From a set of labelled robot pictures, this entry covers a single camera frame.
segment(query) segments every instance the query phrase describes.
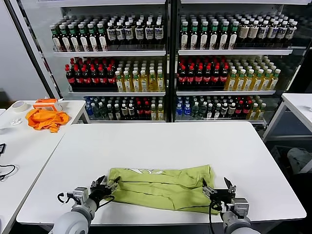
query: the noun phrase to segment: yellow juice bottle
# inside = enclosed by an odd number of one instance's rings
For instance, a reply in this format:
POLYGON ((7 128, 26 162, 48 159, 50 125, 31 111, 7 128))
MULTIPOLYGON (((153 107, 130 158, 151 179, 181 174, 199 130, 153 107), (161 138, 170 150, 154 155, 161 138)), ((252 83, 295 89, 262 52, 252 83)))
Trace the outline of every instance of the yellow juice bottle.
POLYGON ((262 78, 261 78, 261 83, 259 85, 258 90, 267 90, 267 86, 268 86, 269 81, 270 81, 271 73, 272 73, 272 70, 267 69, 265 75, 262 76, 262 78))
POLYGON ((263 69, 259 69, 257 74, 253 76, 253 80, 252 80, 252 83, 250 84, 249 90, 256 91, 259 89, 259 85, 262 81, 261 80, 262 74, 263 74, 263 69))
POLYGON ((278 76, 279 76, 280 72, 281 72, 280 69, 276 69, 274 71, 274 75, 271 75, 270 82, 267 86, 267 90, 274 90, 276 83, 278 82, 278 76))
POLYGON ((234 87, 233 87, 233 91, 241 91, 242 90, 245 73, 246 73, 245 69, 241 69, 239 71, 239 75, 236 76, 236 79, 235 79, 235 84, 234 84, 234 87))

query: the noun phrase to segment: bottle label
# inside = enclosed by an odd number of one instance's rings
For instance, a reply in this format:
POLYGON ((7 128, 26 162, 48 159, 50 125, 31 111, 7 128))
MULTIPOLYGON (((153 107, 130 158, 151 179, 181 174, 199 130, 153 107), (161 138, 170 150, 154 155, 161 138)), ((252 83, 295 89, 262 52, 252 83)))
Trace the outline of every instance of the bottle label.
POLYGON ((126 87, 126 92, 130 92, 131 91, 131 87, 130 87, 130 82, 129 81, 125 81, 125 87, 126 87))
POLYGON ((187 49, 187 35, 182 35, 181 37, 181 50, 187 49))
POLYGON ((223 34, 221 36, 221 39, 220 39, 220 45, 219 45, 219 50, 224 50, 224 47, 225 47, 225 43, 226 43, 226 39, 228 38, 228 35, 226 34, 223 34))
POLYGON ((147 92, 146 81, 141 81, 142 92, 147 92))
POLYGON ((270 85, 269 90, 274 90, 274 88, 275 88, 275 86, 276 86, 276 83, 277 83, 277 80, 274 79, 274 80, 272 81, 271 85, 270 85))
POLYGON ((90 42, 91 42, 93 51, 98 51, 98 44, 97 44, 96 38, 90 37, 90 42))
POLYGON ((244 91, 248 91, 249 90, 249 86, 252 83, 252 81, 250 79, 248 79, 245 83, 245 87, 244 87, 244 91))
POLYGON ((196 43, 197 43, 197 35, 191 36, 191 50, 196 49, 196 43))
POLYGON ((103 51, 107 51, 107 44, 105 37, 99 37, 99 42, 101 43, 101 47, 103 51))
POLYGON ((77 38, 72 37, 70 38, 70 40, 72 41, 73 47, 75 51, 79 51, 79 45, 78 45, 78 41, 77 38))
POLYGON ((91 83, 91 78, 83 78, 83 82, 86 84, 90 84, 91 83))
POLYGON ((156 113, 151 113, 152 120, 156 120, 156 113))
POLYGON ((107 37, 108 37, 108 40, 116 40, 116 30, 107 29, 107 37))
POLYGON ((147 40, 154 39, 154 29, 153 28, 145 28, 145 37, 147 40))
POLYGON ((196 82, 201 82, 203 80, 203 77, 195 77, 196 82))
POLYGON ((121 81, 117 81, 117 87, 118 87, 118 92, 123 92, 122 82, 121 81))
POLYGON ((116 29, 116 36, 118 40, 125 40, 125 33, 123 31, 123 28, 116 29))
POLYGON ((231 79, 230 82, 229 82, 228 91, 232 91, 232 90, 233 90, 234 84, 235 84, 235 80, 234 80, 234 79, 231 79))
POLYGON ((164 38, 163 27, 155 28, 155 38, 161 40, 164 38))
POLYGON ((237 35, 232 34, 230 37, 230 42, 229 42, 229 50, 232 50, 234 48, 235 42, 236 42, 237 35))
POLYGON ((114 119, 113 113, 108 113, 108 117, 109 117, 109 120, 113 120, 114 119))
POLYGON ((120 113, 118 113, 118 112, 116 113, 116 119, 120 120, 120 113))
POLYGON ((254 90, 254 91, 258 90, 259 85, 260 85, 260 82, 261 82, 260 79, 258 79, 258 80, 255 81, 254 86, 253 86, 253 90, 254 90))
POLYGON ((258 27, 250 27, 249 32, 248 32, 248 38, 255 38, 257 36, 258 33, 258 27))
POLYGON ((200 49, 203 50, 206 48, 206 44, 207 44, 207 35, 204 34, 204 35, 201 35, 201 38, 200 38, 200 49))
POLYGON ((81 44, 83 46, 84 51, 89 51, 87 38, 81 37, 80 40, 81 40, 81 44))
POLYGON ((246 38, 248 35, 248 31, 249 31, 249 26, 248 27, 240 27, 238 37, 243 38, 243 39, 246 38))
POLYGON ((135 92, 138 92, 139 91, 138 81, 134 80, 133 81, 133 86, 135 88, 135 92))
POLYGON ((144 39, 143 28, 136 28, 136 39, 138 39, 138 40, 144 39))
POLYGON ((210 43, 209 43, 209 49, 210 50, 215 49, 216 38, 217 38, 217 35, 215 35, 215 34, 211 35, 210 43))
POLYGON ((288 30, 286 31, 286 34, 285 34, 285 38, 286 39, 292 39, 295 31, 296 31, 295 28, 288 28, 288 30))
POLYGON ((61 45, 60 45, 59 39, 58 39, 58 38, 53 38, 52 40, 53 40, 53 42, 54 42, 54 45, 55 45, 56 49, 57 49, 59 52, 61 52, 61 51, 62 51, 62 47, 61 47, 61 45))
POLYGON ((68 38, 62 38, 62 39, 63 39, 66 50, 69 52, 71 48, 70 48, 70 43, 69 43, 68 38))
POLYGON ((279 39, 283 39, 285 34, 286 34, 286 31, 287 31, 287 28, 285 27, 279 27, 278 28, 278 32, 276 34, 276 38, 279 38, 279 39))
POLYGON ((132 40, 133 39, 133 31, 132 28, 125 28, 125 35, 127 40, 132 40))
POLYGON ((70 83, 70 84, 75 83, 75 78, 69 78, 69 79, 67 79, 67 80, 68 80, 68 83, 70 83))
POLYGON ((275 38, 277 31, 278 31, 278 28, 270 27, 268 34, 267 34, 267 38, 270 38, 270 39, 275 38))

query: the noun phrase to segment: white table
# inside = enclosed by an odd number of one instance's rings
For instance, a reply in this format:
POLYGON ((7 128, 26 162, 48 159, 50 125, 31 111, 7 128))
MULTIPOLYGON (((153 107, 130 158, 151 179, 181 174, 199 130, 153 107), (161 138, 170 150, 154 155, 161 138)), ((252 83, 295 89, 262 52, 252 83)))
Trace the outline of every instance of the white table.
MULTIPOLYGON (((311 132, 312 132, 312 94, 282 94, 283 102, 273 116, 267 130, 263 134, 263 141, 269 140, 272 131, 277 126, 283 113, 288 108, 311 132)), ((300 173, 306 173, 312 169, 312 160, 301 169, 300 173)))
MULTIPOLYGON (((250 203, 251 221, 304 218, 306 212, 249 122, 72 125, 20 210, 23 224, 53 224, 71 210, 57 194, 107 175, 110 168, 182 169, 211 164, 215 186, 223 177, 250 203)), ((213 216, 212 222, 222 222, 213 216)), ((208 223, 208 215, 112 202, 92 225, 208 223)))
MULTIPOLYGON (((6 143, 0 165, 14 164, 18 167, 12 176, 0 182, 0 234, 9 233, 18 211, 66 129, 85 112, 85 101, 60 101, 70 120, 60 127, 58 133, 50 133, 49 130, 37 131, 28 126, 25 116, 34 101, 26 103, 29 104, 26 111, 15 113, 10 107, 0 116, 0 144, 6 143), (12 126, 11 121, 17 118, 21 118, 22 123, 12 126)), ((0 174, 8 170, 0 168, 0 174)))

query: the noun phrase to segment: white shelf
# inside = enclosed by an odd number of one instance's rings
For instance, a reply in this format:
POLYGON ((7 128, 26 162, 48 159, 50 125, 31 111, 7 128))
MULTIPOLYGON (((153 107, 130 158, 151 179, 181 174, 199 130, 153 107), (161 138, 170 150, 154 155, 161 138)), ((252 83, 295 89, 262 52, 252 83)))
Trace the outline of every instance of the white shelf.
POLYGON ((199 95, 272 95, 275 91, 177 91, 178 96, 199 95))
POLYGON ((162 97, 166 92, 69 92, 71 96, 108 96, 108 97, 162 97))
POLYGON ((43 7, 159 5, 165 4, 165 0, 38 0, 37 3, 43 7))
POLYGON ((54 52, 56 57, 121 57, 121 56, 164 56, 165 50, 98 51, 98 52, 54 52))
POLYGON ((179 55, 289 55, 293 50, 280 49, 234 49, 234 50, 179 50, 179 55))
POLYGON ((311 0, 181 0, 182 4, 198 4, 198 3, 240 3, 240 4, 291 4, 291 5, 307 5, 311 0))

